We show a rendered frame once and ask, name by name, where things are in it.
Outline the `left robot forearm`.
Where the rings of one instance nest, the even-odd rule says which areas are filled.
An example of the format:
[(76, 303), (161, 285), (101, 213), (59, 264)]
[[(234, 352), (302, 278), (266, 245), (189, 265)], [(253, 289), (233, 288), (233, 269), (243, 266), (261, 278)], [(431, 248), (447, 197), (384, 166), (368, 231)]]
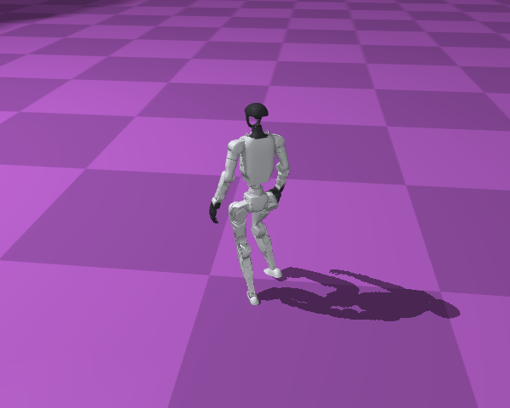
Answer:
[(230, 187), (230, 185), (228, 183), (224, 182), (224, 179), (225, 179), (225, 171), (223, 171), (221, 173), (221, 177), (220, 177), (220, 180), (218, 183), (218, 188), (216, 190), (215, 196), (212, 198), (212, 204), (214, 206), (217, 202), (220, 202), (222, 204), (222, 201), (224, 200), (226, 192)]

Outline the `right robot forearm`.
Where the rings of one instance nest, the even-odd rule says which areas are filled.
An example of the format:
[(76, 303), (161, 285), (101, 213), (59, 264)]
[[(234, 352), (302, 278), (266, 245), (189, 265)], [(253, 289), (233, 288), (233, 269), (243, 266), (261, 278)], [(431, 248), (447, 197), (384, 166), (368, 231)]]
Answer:
[(289, 168), (283, 173), (278, 172), (278, 176), (277, 176), (277, 180), (276, 180), (276, 184), (275, 184), (275, 188), (277, 190), (280, 190), (283, 185), (285, 187), (286, 177), (288, 176), (288, 173), (289, 173)]

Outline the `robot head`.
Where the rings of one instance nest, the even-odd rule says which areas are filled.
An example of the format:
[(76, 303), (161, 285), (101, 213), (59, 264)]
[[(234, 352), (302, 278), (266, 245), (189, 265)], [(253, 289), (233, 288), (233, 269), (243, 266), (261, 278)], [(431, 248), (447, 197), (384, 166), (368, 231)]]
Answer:
[[(260, 103), (253, 103), (253, 104), (248, 105), (245, 108), (245, 113), (246, 113), (246, 123), (250, 128), (252, 128), (252, 134), (249, 137), (254, 138), (254, 139), (268, 138), (268, 137), (266, 137), (266, 136), (268, 136), (268, 134), (265, 134), (263, 132), (262, 126), (260, 125), (262, 116), (267, 116), (269, 114), (267, 108)], [(250, 124), (249, 116), (252, 116), (255, 119), (258, 119), (254, 125)]]

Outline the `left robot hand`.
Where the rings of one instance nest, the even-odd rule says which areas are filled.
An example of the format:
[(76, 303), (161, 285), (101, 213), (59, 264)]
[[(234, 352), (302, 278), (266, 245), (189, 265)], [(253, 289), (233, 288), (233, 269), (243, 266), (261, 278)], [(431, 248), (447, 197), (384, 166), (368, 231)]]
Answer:
[(210, 209), (209, 209), (209, 214), (210, 214), (210, 217), (211, 217), (211, 220), (215, 223), (215, 224), (218, 224), (218, 220), (215, 220), (216, 218), (216, 213), (217, 213), (217, 209), (220, 208), (220, 205), (221, 203), (220, 202), (217, 202), (215, 204), (215, 206), (213, 205), (213, 203), (211, 202), (211, 206), (210, 206)]

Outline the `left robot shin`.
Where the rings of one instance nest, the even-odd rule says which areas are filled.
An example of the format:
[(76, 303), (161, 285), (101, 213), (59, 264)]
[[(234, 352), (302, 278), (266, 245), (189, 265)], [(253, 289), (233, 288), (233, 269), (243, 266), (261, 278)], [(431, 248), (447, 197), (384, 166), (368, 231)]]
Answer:
[(252, 260), (249, 256), (248, 256), (248, 258), (242, 257), (240, 246), (237, 246), (236, 250), (237, 250), (238, 259), (239, 259), (239, 263), (240, 263), (240, 267), (241, 267), (241, 273), (246, 281), (246, 285), (248, 288), (249, 297), (250, 298), (252, 297), (252, 293), (255, 297), (256, 294), (255, 294), (254, 285), (253, 285)]

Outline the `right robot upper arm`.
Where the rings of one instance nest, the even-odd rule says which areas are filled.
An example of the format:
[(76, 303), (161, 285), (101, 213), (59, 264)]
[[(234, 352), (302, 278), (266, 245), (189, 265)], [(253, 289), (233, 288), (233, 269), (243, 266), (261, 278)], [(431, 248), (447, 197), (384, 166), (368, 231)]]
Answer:
[(279, 160), (275, 167), (278, 172), (283, 173), (289, 168), (285, 140), (278, 134), (272, 133), (272, 135), (275, 138), (275, 154)]

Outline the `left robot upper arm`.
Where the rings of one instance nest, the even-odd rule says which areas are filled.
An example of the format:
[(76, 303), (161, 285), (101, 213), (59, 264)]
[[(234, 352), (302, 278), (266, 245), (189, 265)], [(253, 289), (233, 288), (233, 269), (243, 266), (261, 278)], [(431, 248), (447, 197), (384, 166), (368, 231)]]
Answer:
[(244, 150), (244, 139), (231, 140), (227, 146), (227, 158), (225, 162), (225, 183), (232, 183), (235, 181), (235, 168), (238, 160), (238, 155)]

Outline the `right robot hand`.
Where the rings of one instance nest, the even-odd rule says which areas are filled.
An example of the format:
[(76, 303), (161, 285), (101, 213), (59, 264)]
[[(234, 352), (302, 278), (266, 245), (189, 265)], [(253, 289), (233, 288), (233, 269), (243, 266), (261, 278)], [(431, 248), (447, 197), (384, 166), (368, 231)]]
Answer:
[[(275, 187), (271, 190), (268, 190), (267, 192), (271, 192), (275, 195), (275, 198), (277, 200), (277, 203), (279, 202), (280, 198), (281, 198), (281, 192), (283, 191), (284, 189), (284, 185), (280, 188), (280, 190), (277, 190)], [(277, 199), (278, 198), (278, 199)]]

